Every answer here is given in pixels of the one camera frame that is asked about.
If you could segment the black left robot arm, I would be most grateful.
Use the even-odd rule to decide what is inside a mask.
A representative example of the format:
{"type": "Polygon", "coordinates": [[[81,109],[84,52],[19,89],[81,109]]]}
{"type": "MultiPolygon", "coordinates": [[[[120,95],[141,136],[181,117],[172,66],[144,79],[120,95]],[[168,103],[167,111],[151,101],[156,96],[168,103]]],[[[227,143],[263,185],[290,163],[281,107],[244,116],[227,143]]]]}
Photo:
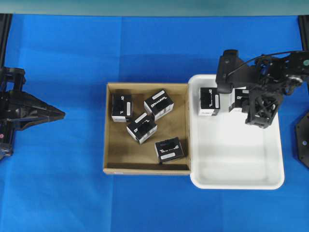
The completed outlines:
{"type": "Polygon", "coordinates": [[[0,70],[0,158],[13,154],[14,134],[42,123],[64,119],[65,112],[22,90],[25,71],[0,70]]]}

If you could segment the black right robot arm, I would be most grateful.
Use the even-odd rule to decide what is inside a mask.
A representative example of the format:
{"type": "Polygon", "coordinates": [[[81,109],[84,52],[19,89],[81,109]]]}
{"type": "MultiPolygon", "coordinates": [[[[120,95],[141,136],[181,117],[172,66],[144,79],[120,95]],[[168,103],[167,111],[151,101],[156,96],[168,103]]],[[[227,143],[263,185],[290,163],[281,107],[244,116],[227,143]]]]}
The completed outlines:
{"type": "Polygon", "coordinates": [[[309,53],[295,51],[281,58],[263,55],[255,60],[251,76],[248,102],[243,105],[245,123],[265,129],[272,124],[284,96],[309,81],[309,53]]]}

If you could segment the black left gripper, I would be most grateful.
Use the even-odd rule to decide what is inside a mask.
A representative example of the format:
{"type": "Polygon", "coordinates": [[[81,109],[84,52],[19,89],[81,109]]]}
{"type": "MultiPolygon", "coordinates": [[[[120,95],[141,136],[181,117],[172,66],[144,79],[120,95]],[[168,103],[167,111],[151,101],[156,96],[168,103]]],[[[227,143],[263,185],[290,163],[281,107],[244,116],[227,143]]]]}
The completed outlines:
{"type": "Polygon", "coordinates": [[[10,90],[0,96],[0,120],[23,131],[31,126],[64,119],[66,113],[24,91],[10,90]]]}

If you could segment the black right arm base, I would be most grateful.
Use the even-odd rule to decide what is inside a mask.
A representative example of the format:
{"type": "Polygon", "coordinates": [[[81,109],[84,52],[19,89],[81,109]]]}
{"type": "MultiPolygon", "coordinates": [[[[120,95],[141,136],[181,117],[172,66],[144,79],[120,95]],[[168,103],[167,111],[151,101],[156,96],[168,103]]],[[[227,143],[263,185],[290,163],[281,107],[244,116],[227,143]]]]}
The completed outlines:
{"type": "Polygon", "coordinates": [[[297,157],[309,168],[309,113],[306,113],[295,125],[297,157]]]}

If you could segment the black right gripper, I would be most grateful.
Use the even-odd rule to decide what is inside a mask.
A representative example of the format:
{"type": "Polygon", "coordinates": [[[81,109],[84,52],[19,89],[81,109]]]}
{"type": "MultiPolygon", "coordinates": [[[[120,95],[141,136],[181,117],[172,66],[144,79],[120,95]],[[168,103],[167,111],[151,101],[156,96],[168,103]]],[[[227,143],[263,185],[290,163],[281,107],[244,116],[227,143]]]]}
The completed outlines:
{"type": "Polygon", "coordinates": [[[245,123],[248,125],[267,128],[278,112],[283,94],[270,74],[270,69],[278,60],[275,56],[263,56],[256,58],[254,65],[250,67],[250,82],[247,85],[249,99],[245,105],[245,112],[248,114],[245,123]]]}

